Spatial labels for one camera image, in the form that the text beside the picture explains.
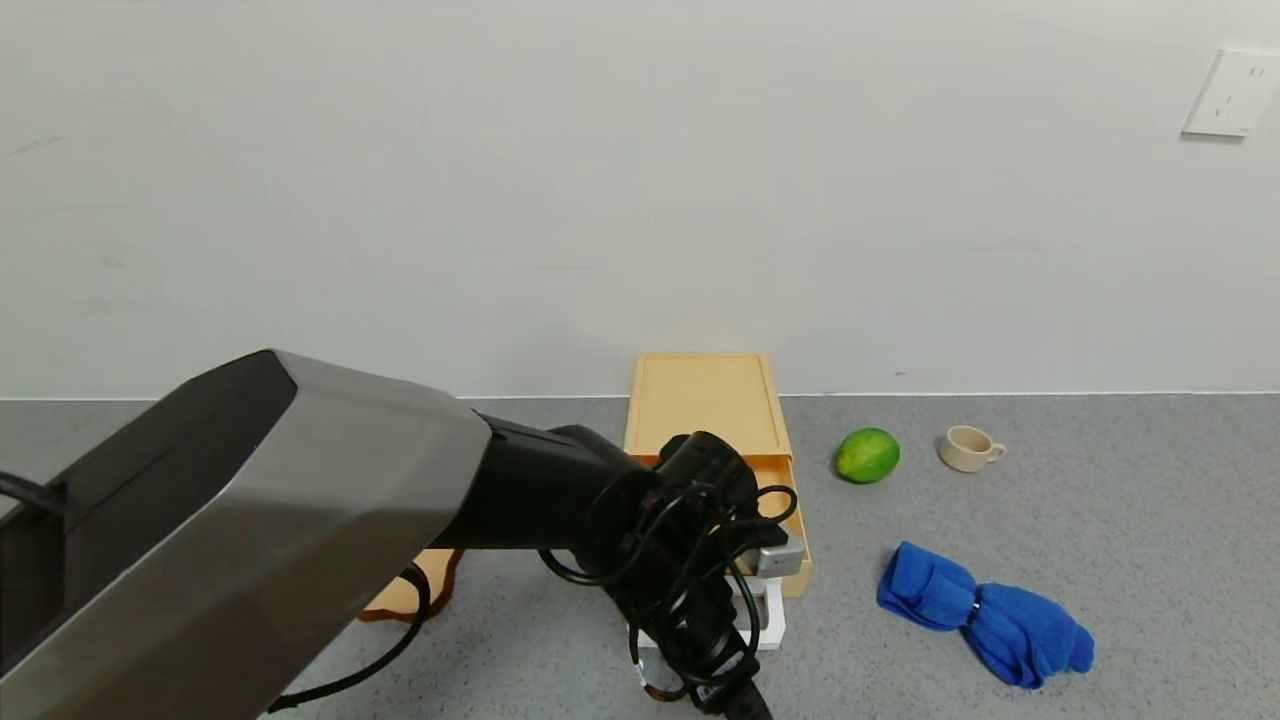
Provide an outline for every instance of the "beige cup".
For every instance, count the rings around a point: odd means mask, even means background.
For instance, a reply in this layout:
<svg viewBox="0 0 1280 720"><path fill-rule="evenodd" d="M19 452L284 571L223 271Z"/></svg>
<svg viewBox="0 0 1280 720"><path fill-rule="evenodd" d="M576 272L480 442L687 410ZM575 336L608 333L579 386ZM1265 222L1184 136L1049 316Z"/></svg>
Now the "beige cup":
<svg viewBox="0 0 1280 720"><path fill-rule="evenodd" d="M947 428L947 437L938 443L938 457L961 473L977 473L1005 456L1009 448L972 425Z"/></svg>

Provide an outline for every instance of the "wooden drawer box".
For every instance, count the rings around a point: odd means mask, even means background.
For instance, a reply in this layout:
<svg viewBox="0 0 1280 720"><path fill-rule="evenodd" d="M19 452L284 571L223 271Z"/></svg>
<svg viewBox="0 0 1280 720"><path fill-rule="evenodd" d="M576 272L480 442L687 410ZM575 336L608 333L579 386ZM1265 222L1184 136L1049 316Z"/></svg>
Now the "wooden drawer box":
<svg viewBox="0 0 1280 720"><path fill-rule="evenodd" d="M672 436L695 430L716 433L737 450L755 470L760 487L783 484L799 493L791 469L791 441L764 355L639 357L623 450L652 465ZM760 498L760 512L777 515L786 502L781 493L768 495ZM804 560L800 573L783 580L782 592L786 597L800 597L813 571L801 507L796 507L785 525L804 542Z"/></svg>

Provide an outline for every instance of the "lime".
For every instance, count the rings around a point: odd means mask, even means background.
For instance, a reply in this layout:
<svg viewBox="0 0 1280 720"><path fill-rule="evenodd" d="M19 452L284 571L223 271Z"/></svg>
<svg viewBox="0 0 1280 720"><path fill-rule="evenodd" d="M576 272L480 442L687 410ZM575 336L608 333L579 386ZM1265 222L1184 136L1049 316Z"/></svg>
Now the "lime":
<svg viewBox="0 0 1280 720"><path fill-rule="evenodd" d="M893 436L879 428L863 428L840 443L836 471L854 483L874 483L892 473L901 456L902 450Z"/></svg>

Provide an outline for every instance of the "blue cloth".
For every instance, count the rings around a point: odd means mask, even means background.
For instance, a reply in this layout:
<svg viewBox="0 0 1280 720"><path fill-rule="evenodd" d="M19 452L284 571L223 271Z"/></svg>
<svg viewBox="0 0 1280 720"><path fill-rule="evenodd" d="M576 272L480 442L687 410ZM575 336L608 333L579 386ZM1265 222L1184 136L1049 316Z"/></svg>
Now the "blue cloth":
<svg viewBox="0 0 1280 720"><path fill-rule="evenodd" d="M1093 635L1061 605L1021 588L979 587L956 562L909 542L890 559L876 600L925 628L959 628L1010 685L1038 688L1068 667L1087 673L1093 666Z"/></svg>

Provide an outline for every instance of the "gray countertop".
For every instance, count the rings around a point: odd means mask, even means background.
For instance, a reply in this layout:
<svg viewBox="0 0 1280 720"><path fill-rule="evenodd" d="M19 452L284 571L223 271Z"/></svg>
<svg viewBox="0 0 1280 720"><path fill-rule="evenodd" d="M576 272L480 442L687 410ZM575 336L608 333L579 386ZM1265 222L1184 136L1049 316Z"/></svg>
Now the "gray countertop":
<svg viewBox="0 0 1280 720"><path fill-rule="evenodd" d="M621 439L623 400L484 401L532 425L582 423ZM138 404L0 404L0 468L47 478ZM787 717L1275 717L1280 707L1280 396L785 398L814 555L758 684ZM974 477L932 445L969 423L1009 445ZM902 462L856 487L828 471L844 433L879 425ZM1085 675L1041 691L991 675L959 633L876 606L902 539L979 580L1062 603L1097 638ZM294 689L335 679L396 642L353 624ZM698 717L659 705L627 661L603 592L532 552L470 552L454 600L406 653L344 694L273 717Z"/></svg>

